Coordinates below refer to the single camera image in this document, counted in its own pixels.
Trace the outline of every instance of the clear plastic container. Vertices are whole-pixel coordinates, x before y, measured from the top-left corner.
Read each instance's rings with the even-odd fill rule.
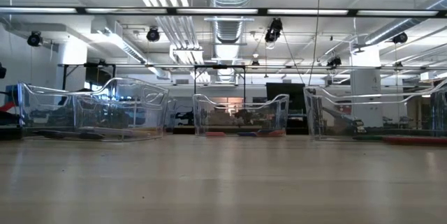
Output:
[[[266,103],[216,103],[193,96],[194,125],[199,136],[282,137],[286,135],[289,95]]]
[[[177,100],[175,98],[168,99],[168,105],[166,107],[166,117],[165,117],[165,133],[173,134],[175,127],[175,106]]]
[[[112,78],[99,91],[19,83],[20,124],[32,139],[134,141],[163,136],[168,90]]]
[[[314,140],[438,141],[447,136],[446,83],[417,92],[393,88],[357,96],[305,87],[309,134]]]

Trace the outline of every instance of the table surface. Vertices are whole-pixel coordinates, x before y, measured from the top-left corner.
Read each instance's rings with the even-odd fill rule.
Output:
[[[442,147],[3,141],[0,186],[0,223],[447,223]]]

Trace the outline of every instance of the black camera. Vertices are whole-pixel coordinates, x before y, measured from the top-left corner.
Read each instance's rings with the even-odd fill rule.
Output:
[[[265,42],[274,43],[281,35],[282,22],[281,18],[274,18],[272,24],[265,34]]]
[[[5,78],[6,76],[6,68],[4,68],[0,63],[0,79]]]
[[[326,64],[327,67],[330,67],[331,70],[334,70],[336,67],[340,66],[342,64],[342,60],[340,57],[334,57],[333,59],[328,60],[328,64]]]
[[[408,36],[405,33],[400,33],[399,35],[393,38],[393,43],[406,43],[408,41]]]
[[[39,47],[43,44],[43,39],[39,31],[32,31],[28,37],[27,43],[32,47]]]
[[[147,32],[146,38],[149,42],[156,42],[160,40],[159,28],[151,27],[149,32]]]

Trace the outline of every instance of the black screen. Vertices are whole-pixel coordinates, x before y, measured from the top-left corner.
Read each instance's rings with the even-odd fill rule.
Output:
[[[288,110],[290,113],[303,112],[306,113],[304,84],[282,84],[267,83],[267,99],[272,100],[279,94],[288,94],[290,96]]]

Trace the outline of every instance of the silver air duct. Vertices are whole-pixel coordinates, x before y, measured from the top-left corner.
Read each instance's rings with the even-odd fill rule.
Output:
[[[219,8],[241,8],[247,7],[250,0],[210,0],[211,7]],[[216,43],[225,45],[215,45],[214,51],[216,56],[224,60],[233,60],[239,53],[238,45],[229,45],[231,43],[240,43],[242,40],[242,32],[244,31],[244,22],[217,21],[213,22],[214,40]],[[220,70],[222,80],[229,80],[230,73],[228,70]]]
[[[422,5],[421,9],[426,10],[445,10],[447,7],[447,0],[429,0]],[[376,45],[385,40],[393,38],[407,29],[428,20],[427,18],[411,18],[411,19],[398,19],[386,26],[382,27],[378,31],[375,31],[365,38],[366,45]]]

